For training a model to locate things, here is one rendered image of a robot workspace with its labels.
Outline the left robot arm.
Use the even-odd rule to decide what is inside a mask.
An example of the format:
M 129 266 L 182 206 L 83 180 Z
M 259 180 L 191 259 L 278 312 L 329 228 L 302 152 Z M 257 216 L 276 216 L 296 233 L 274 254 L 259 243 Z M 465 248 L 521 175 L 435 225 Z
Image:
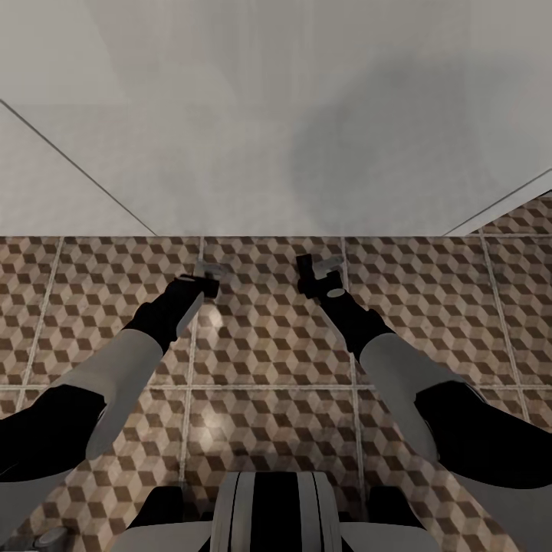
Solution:
M 0 419 L 0 546 L 84 460 L 115 443 L 170 342 L 205 297 L 217 298 L 222 264 L 198 260 L 165 294 L 143 303 L 115 337 L 48 384 L 30 407 Z

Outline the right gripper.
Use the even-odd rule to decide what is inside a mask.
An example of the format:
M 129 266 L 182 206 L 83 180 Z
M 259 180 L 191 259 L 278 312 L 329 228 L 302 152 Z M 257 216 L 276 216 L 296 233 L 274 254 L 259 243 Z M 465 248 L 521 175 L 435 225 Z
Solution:
M 301 282 L 299 279 L 297 288 L 300 294 L 305 294 L 307 299 L 311 299 L 313 297 L 317 297 L 319 294 L 319 288 L 327 284 L 336 284 L 338 287 L 343 288 L 339 271 L 336 270 L 327 273 L 327 276 L 322 280 L 312 278 L 308 281 Z

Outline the robot trunk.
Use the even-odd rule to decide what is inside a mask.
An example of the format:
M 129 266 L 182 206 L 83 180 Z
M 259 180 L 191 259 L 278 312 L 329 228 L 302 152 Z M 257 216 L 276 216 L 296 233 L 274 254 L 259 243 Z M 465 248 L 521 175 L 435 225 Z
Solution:
M 229 472 L 210 552 L 342 552 L 338 514 L 325 472 Z

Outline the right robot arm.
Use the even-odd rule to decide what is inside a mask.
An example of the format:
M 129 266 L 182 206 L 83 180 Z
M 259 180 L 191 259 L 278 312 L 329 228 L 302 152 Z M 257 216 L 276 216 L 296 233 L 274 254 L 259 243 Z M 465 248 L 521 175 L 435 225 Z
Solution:
M 360 362 L 409 446 L 439 462 L 523 549 L 552 552 L 552 434 L 490 406 L 466 379 L 441 366 L 365 310 L 343 289 L 337 255 L 299 279 L 318 297 L 324 323 Z

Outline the mousetrap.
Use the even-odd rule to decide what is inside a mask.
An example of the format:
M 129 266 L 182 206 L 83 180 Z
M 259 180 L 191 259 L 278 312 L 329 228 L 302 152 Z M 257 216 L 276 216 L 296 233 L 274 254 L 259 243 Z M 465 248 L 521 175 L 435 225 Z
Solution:
M 301 282 L 315 278 L 315 273 L 312 269 L 313 259 L 311 258 L 311 254 L 297 256 L 296 262 Z

